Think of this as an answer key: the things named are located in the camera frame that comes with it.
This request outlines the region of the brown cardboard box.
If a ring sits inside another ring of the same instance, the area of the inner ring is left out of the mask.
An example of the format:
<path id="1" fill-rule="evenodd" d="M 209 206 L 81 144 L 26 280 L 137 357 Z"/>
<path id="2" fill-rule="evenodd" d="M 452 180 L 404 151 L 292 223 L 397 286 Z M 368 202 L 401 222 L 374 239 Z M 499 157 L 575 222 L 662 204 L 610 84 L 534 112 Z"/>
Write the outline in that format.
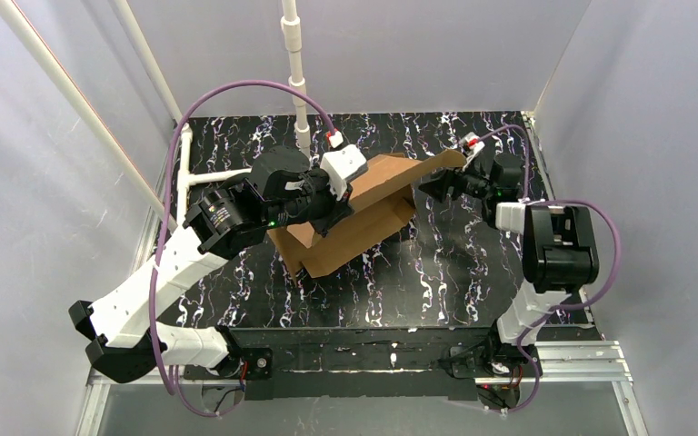
<path id="1" fill-rule="evenodd" d="M 353 214 L 325 237 L 309 223 L 270 230 L 268 236 L 292 277 L 302 269 L 312 278 L 329 275 L 410 222 L 416 211 L 416 181 L 465 163 L 466 158 L 456 150 L 445 150 L 425 160 L 378 154 L 370 159 L 368 172 L 352 181 Z"/>

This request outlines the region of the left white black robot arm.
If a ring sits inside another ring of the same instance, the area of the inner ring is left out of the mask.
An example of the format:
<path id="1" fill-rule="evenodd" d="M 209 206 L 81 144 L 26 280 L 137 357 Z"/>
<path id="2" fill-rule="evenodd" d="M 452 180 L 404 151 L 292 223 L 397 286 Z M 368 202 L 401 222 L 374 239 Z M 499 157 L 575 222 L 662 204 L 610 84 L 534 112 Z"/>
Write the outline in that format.
<path id="1" fill-rule="evenodd" d="M 165 244 L 116 289 L 70 307 L 75 328 L 88 340 L 91 366 L 118 383 L 159 366 L 199 366 L 224 378 L 242 377 L 252 352 L 228 328 L 170 326 L 159 316 L 271 230 L 307 223 L 326 235 L 351 215 L 352 181 L 367 168 L 355 145 L 324 153 L 318 165 L 285 146 L 261 154 L 250 170 L 192 206 Z"/>

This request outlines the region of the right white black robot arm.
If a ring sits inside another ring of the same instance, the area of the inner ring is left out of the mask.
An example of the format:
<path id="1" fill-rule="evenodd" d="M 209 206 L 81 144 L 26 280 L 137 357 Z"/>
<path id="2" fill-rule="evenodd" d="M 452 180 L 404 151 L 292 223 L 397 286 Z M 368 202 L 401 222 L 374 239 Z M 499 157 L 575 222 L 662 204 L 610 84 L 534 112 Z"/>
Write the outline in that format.
<path id="1" fill-rule="evenodd" d="M 523 281 L 478 347 L 482 363 L 509 368 L 527 363 L 541 319 L 593 282 L 599 272 L 587 208 L 521 203 L 524 169 L 517 156 L 498 154 L 488 165 L 471 161 L 462 168 L 438 171 L 419 187 L 440 202 L 473 197 L 490 228 L 521 237 Z"/>

